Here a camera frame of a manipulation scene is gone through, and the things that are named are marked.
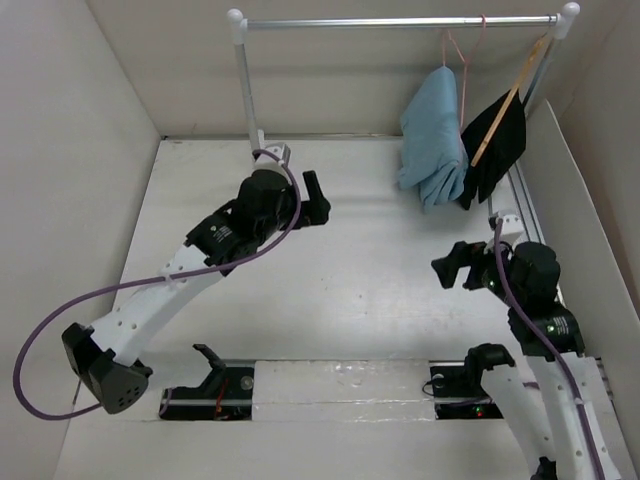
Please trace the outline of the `light blue trousers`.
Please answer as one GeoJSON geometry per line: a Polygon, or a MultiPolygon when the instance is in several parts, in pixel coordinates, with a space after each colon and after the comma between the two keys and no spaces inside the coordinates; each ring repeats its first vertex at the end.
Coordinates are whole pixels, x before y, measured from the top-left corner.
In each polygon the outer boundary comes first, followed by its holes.
{"type": "Polygon", "coordinates": [[[400,118],[403,137],[398,185],[415,188],[424,210],[457,200],[469,160],[463,146],[456,78],[441,66],[432,71],[400,118]]]}

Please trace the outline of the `pink wire hanger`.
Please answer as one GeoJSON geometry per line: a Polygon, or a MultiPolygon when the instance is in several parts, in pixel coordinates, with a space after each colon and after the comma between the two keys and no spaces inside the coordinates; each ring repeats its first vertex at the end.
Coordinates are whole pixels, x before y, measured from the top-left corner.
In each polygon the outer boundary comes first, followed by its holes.
{"type": "Polygon", "coordinates": [[[454,36],[452,35],[451,31],[449,29],[445,29],[442,34],[441,34],[441,56],[442,56],[442,65],[446,66],[447,65],[447,45],[451,44],[454,49],[455,52],[462,64],[462,86],[460,89],[460,94],[459,94],[459,129],[458,129],[458,133],[459,133],[459,140],[460,140],[460,150],[464,151],[464,145],[463,145],[463,141],[462,141],[462,128],[464,127],[465,124],[465,113],[466,113],[466,99],[467,99],[467,82],[468,82],[468,73],[469,73],[469,67],[472,63],[472,60],[474,58],[474,56],[476,55],[478,48],[480,47],[486,29],[487,29],[487,17],[484,14],[480,15],[480,19],[481,19],[481,33],[475,43],[475,45],[473,46],[472,50],[470,53],[468,54],[464,54],[461,50],[461,48],[459,47],[457,41],[455,40],[454,36]]]}

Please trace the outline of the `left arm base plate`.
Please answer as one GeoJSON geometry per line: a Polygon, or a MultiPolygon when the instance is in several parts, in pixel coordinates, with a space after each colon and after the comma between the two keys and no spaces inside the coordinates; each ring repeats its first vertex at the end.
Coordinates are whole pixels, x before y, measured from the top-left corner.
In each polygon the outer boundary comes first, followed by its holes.
{"type": "Polygon", "coordinates": [[[165,389],[158,417],[164,421],[250,421],[255,386],[255,360],[223,360],[205,344],[194,344],[209,372],[195,387],[165,389]]]}

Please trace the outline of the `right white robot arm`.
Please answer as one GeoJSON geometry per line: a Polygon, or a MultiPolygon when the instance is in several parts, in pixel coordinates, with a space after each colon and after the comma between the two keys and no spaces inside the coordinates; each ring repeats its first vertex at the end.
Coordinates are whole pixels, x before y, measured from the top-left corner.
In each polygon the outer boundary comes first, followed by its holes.
{"type": "Polygon", "coordinates": [[[508,306],[508,325],[534,379],[523,381],[502,344],[468,350],[462,365],[431,371],[428,386],[440,410],[463,419],[500,414],[533,479],[618,479],[588,392],[588,364],[578,322],[557,298],[561,268],[546,245],[498,248],[456,243],[431,263],[441,286],[485,288],[508,306]]]}

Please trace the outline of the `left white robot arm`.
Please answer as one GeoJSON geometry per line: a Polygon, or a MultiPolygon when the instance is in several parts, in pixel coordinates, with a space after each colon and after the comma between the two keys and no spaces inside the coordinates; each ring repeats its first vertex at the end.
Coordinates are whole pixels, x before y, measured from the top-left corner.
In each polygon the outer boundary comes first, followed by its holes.
{"type": "Polygon", "coordinates": [[[191,300],[228,276],[240,260],[256,258],[280,231],[324,225],[330,203],[314,171],[303,174],[307,200],[292,180],[256,170],[236,198],[205,217],[160,271],[160,280],[139,285],[119,307],[88,326],[74,323],[62,343],[74,373],[109,414],[139,400],[150,367],[140,360],[151,339],[191,300]]]}

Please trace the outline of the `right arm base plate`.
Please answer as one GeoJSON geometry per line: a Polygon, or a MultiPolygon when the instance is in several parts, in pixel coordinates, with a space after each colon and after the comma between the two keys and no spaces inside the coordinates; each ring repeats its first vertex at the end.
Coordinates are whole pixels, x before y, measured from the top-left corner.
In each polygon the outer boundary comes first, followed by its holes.
{"type": "Polygon", "coordinates": [[[422,392],[433,400],[440,421],[503,418],[488,394],[468,379],[463,365],[432,365],[422,392]]]}

